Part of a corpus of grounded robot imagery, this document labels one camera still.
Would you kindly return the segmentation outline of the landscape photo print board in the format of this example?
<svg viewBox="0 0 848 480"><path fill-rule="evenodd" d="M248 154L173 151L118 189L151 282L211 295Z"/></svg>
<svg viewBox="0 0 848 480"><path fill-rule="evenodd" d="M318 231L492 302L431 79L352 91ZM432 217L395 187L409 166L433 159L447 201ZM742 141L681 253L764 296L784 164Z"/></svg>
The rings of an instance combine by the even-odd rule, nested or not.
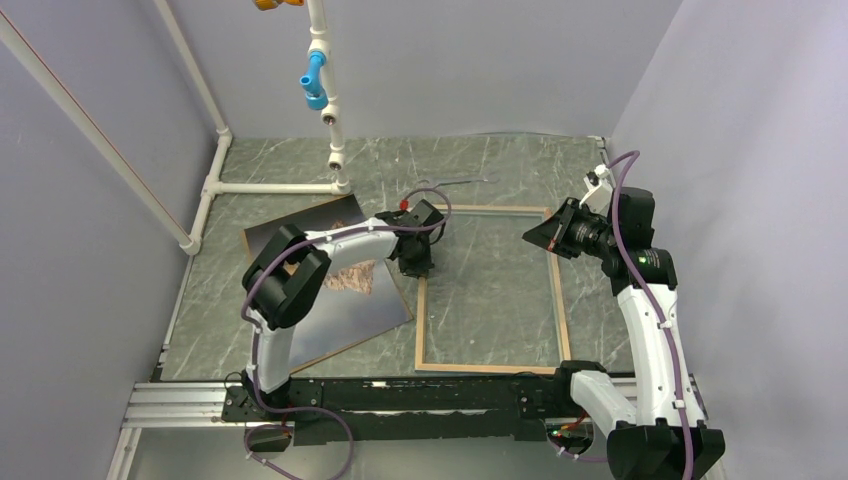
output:
<svg viewBox="0 0 848 480"><path fill-rule="evenodd" d="M242 232L253 260L279 227L294 224L303 231L352 226L366 219L352 194L272 219ZM412 319L412 313L384 260L333 267L309 315L293 336L290 365L297 372L376 337Z"/></svg>

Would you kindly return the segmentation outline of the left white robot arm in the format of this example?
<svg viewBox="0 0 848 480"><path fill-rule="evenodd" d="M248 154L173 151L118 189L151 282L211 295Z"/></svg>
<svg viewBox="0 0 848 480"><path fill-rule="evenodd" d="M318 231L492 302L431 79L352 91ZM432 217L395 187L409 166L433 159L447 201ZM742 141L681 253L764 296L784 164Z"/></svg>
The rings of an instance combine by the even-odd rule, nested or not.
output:
<svg viewBox="0 0 848 480"><path fill-rule="evenodd" d="M278 228L242 278L246 298L241 317L253 329L251 353L241 382L248 407L264 420L287 406L288 359L295 328L319 296L324 280L341 269L371 260L392 260L413 278L433 269L431 249L443 234L451 210L422 199L396 211L380 212L351 226L302 230Z"/></svg>

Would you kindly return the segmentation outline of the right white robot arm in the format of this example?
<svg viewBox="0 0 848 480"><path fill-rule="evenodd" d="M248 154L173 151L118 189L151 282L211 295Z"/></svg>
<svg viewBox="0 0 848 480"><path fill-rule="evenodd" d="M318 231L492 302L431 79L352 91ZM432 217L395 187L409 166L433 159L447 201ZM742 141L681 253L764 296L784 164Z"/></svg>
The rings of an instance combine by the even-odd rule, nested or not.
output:
<svg viewBox="0 0 848 480"><path fill-rule="evenodd" d="M581 409L606 440L616 479L701 479L726 444L707 425L688 376L677 322L678 279L669 251L652 245L655 200L626 187L607 214L568 198L523 240L563 258L597 258L627 327L636 400L630 402L598 363L564 361L551 388L557 411Z"/></svg>

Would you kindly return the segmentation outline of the blue wooden picture frame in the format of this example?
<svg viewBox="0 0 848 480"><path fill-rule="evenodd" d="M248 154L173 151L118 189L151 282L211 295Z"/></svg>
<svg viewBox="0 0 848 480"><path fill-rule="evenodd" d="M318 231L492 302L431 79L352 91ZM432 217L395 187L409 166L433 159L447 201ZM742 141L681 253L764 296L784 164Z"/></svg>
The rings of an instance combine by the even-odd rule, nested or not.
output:
<svg viewBox="0 0 848 480"><path fill-rule="evenodd" d="M572 357L558 258L522 240L541 206L456 205L418 282L421 373L550 374Z"/></svg>

